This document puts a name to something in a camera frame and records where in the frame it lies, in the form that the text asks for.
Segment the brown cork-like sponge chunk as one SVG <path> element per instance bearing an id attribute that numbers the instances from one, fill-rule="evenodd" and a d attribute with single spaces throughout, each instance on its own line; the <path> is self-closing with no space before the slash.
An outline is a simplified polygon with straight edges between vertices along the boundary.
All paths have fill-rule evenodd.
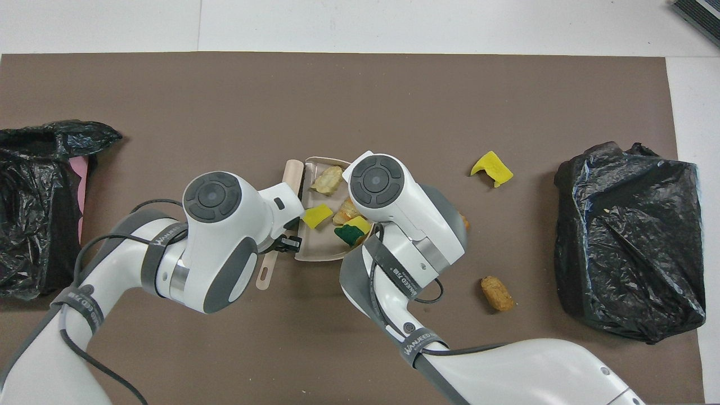
<path id="1" fill-rule="evenodd" d="M 489 275 L 481 279 L 479 285 L 484 297 L 494 310 L 509 311 L 515 307 L 514 299 L 499 278 Z"/>

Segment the pink plastic bin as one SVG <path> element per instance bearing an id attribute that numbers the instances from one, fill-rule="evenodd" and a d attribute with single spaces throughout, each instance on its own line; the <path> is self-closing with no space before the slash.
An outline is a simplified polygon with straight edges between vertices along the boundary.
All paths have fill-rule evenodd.
<path id="1" fill-rule="evenodd" d="M 77 201 L 79 203 L 79 211 L 80 211 L 80 218 L 78 221 L 78 239 L 79 242 L 82 240 L 82 230 L 83 230 L 83 214 L 84 214 L 84 207 L 85 207 L 85 201 L 87 197 L 87 180 L 88 180 L 88 173 L 89 173 L 89 161 L 87 156 L 79 156 L 75 158 L 71 158 L 69 160 L 70 167 L 72 168 L 73 172 L 79 177 L 78 186 L 77 186 Z"/>

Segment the dark ribbed panel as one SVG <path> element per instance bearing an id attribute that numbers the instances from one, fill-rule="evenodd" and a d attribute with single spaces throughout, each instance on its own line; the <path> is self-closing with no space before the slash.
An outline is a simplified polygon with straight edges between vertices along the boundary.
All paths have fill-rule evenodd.
<path id="1" fill-rule="evenodd" d="M 720 0 L 671 0 L 671 8 L 720 48 Z"/>

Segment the black plastic trash bag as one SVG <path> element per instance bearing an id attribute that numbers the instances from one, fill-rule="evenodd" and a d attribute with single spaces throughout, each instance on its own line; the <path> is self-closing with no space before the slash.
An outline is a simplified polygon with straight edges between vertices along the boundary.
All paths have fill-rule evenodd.
<path id="1" fill-rule="evenodd" d="M 646 344 L 704 325 L 696 164 L 606 142 L 560 164 L 553 182 L 556 293 L 568 315 Z"/>
<path id="2" fill-rule="evenodd" d="M 96 165 L 122 138 L 80 120 L 0 130 L 0 298 L 33 300 L 74 279 L 81 177 L 70 160 Z"/>

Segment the brown table mat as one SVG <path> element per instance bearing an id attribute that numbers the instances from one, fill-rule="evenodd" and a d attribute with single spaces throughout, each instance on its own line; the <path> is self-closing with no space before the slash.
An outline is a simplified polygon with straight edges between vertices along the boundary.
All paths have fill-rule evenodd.
<path id="1" fill-rule="evenodd" d="M 650 403 L 704 401 L 697 333 L 648 345 L 582 325 L 556 295 L 556 170 L 594 145 L 640 142 L 675 159 L 666 64 L 647 57 L 108 53 L 5 55 L 0 129 L 102 122 L 123 140 L 98 156 L 83 240 L 137 204 L 180 199 L 196 176 L 277 184 L 289 159 L 406 164 L 470 221 L 445 294 L 412 313 L 453 348 L 524 339 L 581 344 Z M 488 151 L 514 177 L 471 167 Z M 345 298 L 340 263 L 283 254 L 268 290 L 202 315 L 127 292 L 88 351 L 150 405 L 447 405 Z M 489 305 L 492 275 L 515 301 Z"/>

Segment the green and yellow sponge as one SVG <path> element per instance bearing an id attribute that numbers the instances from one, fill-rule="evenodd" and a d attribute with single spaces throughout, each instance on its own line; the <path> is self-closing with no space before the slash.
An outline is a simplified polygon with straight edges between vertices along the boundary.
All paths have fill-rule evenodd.
<path id="1" fill-rule="evenodd" d="M 341 226 L 335 227 L 334 233 L 348 246 L 355 247 L 365 240 L 370 230 L 371 222 L 368 222 L 368 220 L 362 216 L 358 216 L 348 220 Z"/>

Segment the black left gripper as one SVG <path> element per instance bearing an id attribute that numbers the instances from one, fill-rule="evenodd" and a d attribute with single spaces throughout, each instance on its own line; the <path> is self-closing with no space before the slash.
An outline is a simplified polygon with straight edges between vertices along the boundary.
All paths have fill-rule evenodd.
<path id="1" fill-rule="evenodd" d="M 296 217 L 288 221 L 283 228 L 286 231 L 298 232 L 300 218 Z M 281 236 L 278 238 L 278 251 L 279 252 L 299 252 L 303 244 L 303 239 L 298 236 Z"/>

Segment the beige plastic dustpan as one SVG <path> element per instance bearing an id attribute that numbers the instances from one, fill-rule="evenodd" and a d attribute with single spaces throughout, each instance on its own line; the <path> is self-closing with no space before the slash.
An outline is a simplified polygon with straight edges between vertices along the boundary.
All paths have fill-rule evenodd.
<path id="1" fill-rule="evenodd" d="M 341 179 L 340 184 L 332 195 L 324 195 L 311 186 L 321 175 L 331 167 L 340 167 L 343 171 L 350 163 L 334 158 L 312 156 L 304 161 L 303 179 L 299 182 L 299 197 L 305 209 L 326 205 L 331 215 L 317 224 L 315 228 L 309 227 L 304 221 L 299 223 L 298 236 L 303 240 L 295 259 L 304 262 L 328 262 L 343 259 L 347 253 L 359 246 L 368 236 L 366 232 L 350 245 L 337 233 L 342 225 L 336 225 L 332 218 L 342 204 L 349 198 L 347 183 Z"/>

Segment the yellow sponge wedge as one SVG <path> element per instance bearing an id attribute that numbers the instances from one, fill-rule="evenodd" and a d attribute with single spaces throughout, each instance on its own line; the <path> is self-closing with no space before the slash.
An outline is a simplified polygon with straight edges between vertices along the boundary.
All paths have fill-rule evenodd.
<path id="1" fill-rule="evenodd" d="M 326 204 L 319 204 L 304 211 L 303 222 L 310 229 L 317 229 L 327 218 L 332 218 L 334 211 Z"/>

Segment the notched yellow sponge piece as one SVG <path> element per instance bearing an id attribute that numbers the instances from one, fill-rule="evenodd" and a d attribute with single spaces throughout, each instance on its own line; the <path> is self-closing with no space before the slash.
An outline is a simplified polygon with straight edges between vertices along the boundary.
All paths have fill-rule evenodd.
<path id="1" fill-rule="evenodd" d="M 499 188 L 509 182 L 514 173 L 497 156 L 496 152 L 488 151 L 471 167 L 470 176 L 485 172 L 493 180 L 493 187 Z"/>

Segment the beige brush black bristles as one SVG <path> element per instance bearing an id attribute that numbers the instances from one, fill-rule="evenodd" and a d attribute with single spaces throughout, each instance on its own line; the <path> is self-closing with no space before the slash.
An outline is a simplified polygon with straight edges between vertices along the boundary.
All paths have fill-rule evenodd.
<path id="1" fill-rule="evenodd" d="M 286 162 L 282 181 L 288 184 L 296 195 L 299 195 L 303 184 L 303 174 L 304 163 L 299 160 L 290 159 Z M 263 256 L 259 274 L 255 280 L 255 287 L 259 290 L 266 290 L 269 287 L 279 253 L 278 251 L 271 251 Z"/>

